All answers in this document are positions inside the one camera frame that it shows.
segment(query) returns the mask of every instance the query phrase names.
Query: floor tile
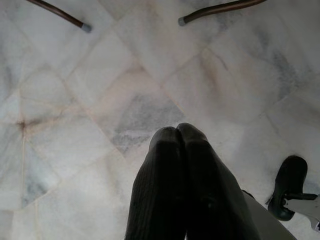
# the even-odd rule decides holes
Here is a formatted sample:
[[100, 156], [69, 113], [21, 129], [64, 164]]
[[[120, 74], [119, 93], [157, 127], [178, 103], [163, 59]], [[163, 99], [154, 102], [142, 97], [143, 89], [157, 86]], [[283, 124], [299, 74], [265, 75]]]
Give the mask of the floor tile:
[[59, 120], [67, 109], [76, 106], [64, 82], [44, 64], [35, 69], [19, 86], [20, 111], [26, 125], [24, 131], [31, 131]]
[[162, 127], [185, 119], [143, 68], [121, 75], [90, 111], [97, 124], [125, 155], [138, 148]]
[[39, 230], [44, 240], [123, 239], [128, 206], [112, 174], [102, 166], [121, 158], [115, 151], [39, 200]]
[[223, 65], [206, 49], [163, 86], [189, 121], [201, 129], [213, 145], [243, 130], [243, 123], [232, 112], [225, 111], [227, 104], [232, 108], [229, 96], [239, 94], [237, 86], [228, 75], [216, 76], [218, 68]]
[[92, 25], [92, 32], [88, 34], [27, 1], [12, 1], [7, 15], [28, 36], [46, 61], [65, 78], [114, 20], [98, 0], [53, 0], [50, 3]]
[[200, 50], [191, 41], [171, 36], [150, 2], [136, 6], [115, 27], [145, 69], [161, 83]]
[[11, 240], [13, 212], [0, 210], [0, 239]]
[[130, 9], [140, 3], [142, 0], [99, 0], [102, 6], [112, 15], [116, 20], [123, 17]]
[[230, 104], [250, 121], [314, 77], [307, 60], [272, 12], [257, 11], [210, 44], [220, 65], [216, 78], [233, 79]]
[[309, 0], [306, 4], [298, 0], [279, 0], [275, 1], [275, 9], [301, 46], [314, 71], [320, 73], [320, 2]]
[[112, 31], [101, 39], [66, 83], [79, 102], [90, 107], [105, 95], [118, 76], [136, 64], [132, 53]]
[[22, 207], [46, 194], [60, 181], [48, 162], [42, 160], [29, 142], [24, 144]]
[[278, 134], [308, 162], [307, 179], [318, 186], [320, 155], [320, 100], [319, 79], [277, 103], [268, 116]]
[[0, 12], [0, 105], [16, 90], [30, 45], [18, 28]]
[[19, 90], [16, 90], [2, 102], [0, 106], [0, 122], [15, 124], [21, 121], [20, 93]]
[[36, 206], [31, 204], [16, 211], [12, 221], [12, 240], [38, 240], [36, 224]]
[[217, 152], [241, 189], [251, 193], [262, 205], [273, 193], [281, 164], [295, 153], [266, 115], [247, 125], [241, 134], [234, 134], [218, 145]]
[[0, 210], [21, 208], [23, 138], [18, 126], [0, 125]]
[[62, 179], [76, 174], [113, 148], [97, 125], [83, 112], [66, 112], [31, 135], [30, 141]]
[[199, 18], [185, 26], [178, 24], [180, 17], [191, 14], [202, 8], [215, 6], [228, 0], [152, 0], [156, 13], [170, 30], [170, 35], [184, 44], [195, 42], [206, 47], [212, 40], [225, 32], [234, 23], [250, 13], [251, 9], [224, 12]]

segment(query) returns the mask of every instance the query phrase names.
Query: black ribbed pants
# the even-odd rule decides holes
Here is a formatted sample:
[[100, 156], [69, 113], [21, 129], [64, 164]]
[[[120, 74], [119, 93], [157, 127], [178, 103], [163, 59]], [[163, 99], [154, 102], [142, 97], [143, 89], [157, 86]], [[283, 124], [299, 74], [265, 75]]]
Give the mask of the black ribbed pants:
[[265, 239], [235, 177], [206, 136], [182, 123], [160, 129], [151, 140], [133, 184], [125, 240], [184, 240], [186, 235], [190, 240]]

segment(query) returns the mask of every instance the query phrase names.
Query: chair leg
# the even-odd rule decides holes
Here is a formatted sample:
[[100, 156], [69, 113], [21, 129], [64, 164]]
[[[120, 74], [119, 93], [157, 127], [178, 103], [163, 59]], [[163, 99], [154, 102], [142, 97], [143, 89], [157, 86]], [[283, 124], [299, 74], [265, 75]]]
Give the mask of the chair leg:
[[238, 0], [238, 1], [232, 1], [228, 3], [216, 5], [216, 6], [205, 7], [187, 16], [180, 17], [178, 20], [178, 23], [180, 26], [184, 26], [187, 23], [190, 23], [191, 21], [204, 16], [223, 13], [223, 12], [229, 12], [229, 11], [238, 10], [238, 9], [244, 9], [244, 8], [248, 8], [248, 7], [260, 4], [265, 1], [266, 0]]
[[61, 18], [67, 20], [68, 22], [76, 25], [77, 27], [81, 28], [83, 31], [90, 33], [92, 28], [90, 25], [83, 23], [82, 21], [74, 18], [73, 16], [69, 15], [68, 13], [62, 11], [61, 9], [45, 2], [42, 0], [27, 0], [30, 3], [33, 3], [35, 5], [38, 5], [41, 8], [44, 8], [58, 16], [60, 16]]

